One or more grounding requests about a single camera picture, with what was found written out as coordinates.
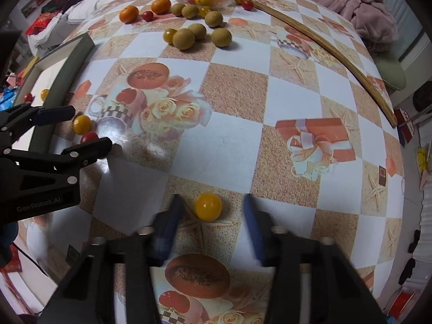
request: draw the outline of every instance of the printed gift box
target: printed gift box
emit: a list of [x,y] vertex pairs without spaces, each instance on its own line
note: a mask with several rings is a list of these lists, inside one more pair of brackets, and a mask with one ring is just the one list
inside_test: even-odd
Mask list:
[[291,152],[294,176],[317,180],[332,163],[356,160],[340,118],[280,120],[275,128]]

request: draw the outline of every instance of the red box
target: red box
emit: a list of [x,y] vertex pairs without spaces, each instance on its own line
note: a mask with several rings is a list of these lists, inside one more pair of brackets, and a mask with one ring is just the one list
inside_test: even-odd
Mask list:
[[275,128],[284,141],[292,146],[302,147],[299,137],[309,133],[315,142],[327,141],[332,151],[332,162],[356,160],[356,153],[349,141],[349,136],[340,118],[318,118],[300,120],[280,120]]

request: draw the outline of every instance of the picture frame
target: picture frame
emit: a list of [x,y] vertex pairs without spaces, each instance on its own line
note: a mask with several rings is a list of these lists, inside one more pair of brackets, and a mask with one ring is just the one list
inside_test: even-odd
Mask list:
[[44,5],[48,0],[31,0],[23,8],[21,8],[22,15],[27,19],[34,11],[36,11],[40,6]]

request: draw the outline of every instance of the red cloth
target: red cloth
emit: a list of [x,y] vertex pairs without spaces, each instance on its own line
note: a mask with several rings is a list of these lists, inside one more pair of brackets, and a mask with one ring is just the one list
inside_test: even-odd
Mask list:
[[25,35],[39,34],[41,31],[43,31],[48,26],[48,24],[51,22],[51,20],[56,15],[58,15],[60,12],[61,12],[61,10],[40,14],[39,17],[29,27],[29,29],[27,29],[27,31],[25,32]]

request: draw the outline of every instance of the wooden stick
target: wooden stick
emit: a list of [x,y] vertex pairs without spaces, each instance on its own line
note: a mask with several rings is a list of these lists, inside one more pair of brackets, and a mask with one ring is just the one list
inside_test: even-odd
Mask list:
[[254,6],[263,11],[268,13],[269,15],[280,19],[282,22],[287,23],[289,26],[297,29],[304,35],[308,36],[314,42],[316,42],[319,46],[321,46],[324,50],[326,50],[329,54],[331,54],[333,57],[335,57],[339,62],[341,62],[353,75],[355,78],[359,81],[361,85],[366,89],[366,91],[369,93],[369,95],[372,96],[372,98],[375,100],[379,108],[381,108],[382,112],[384,113],[385,117],[390,122],[391,126],[394,128],[396,127],[397,120],[396,116],[393,113],[393,110],[389,108],[388,104],[384,101],[384,98],[381,96],[379,91],[373,86],[370,81],[367,79],[367,77],[355,66],[353,65],[350,60],[348,60],[345,55],[343,55],[335,46],[333,46],[331,43],[329,43],[327,40],[325,40],[322,36],[314,32],[312,29],[306,27],[304,24],[297,22],[294,18],[291,18],[279,11],[276,11],[275,9],[268,7],[260,2],[253,1]]

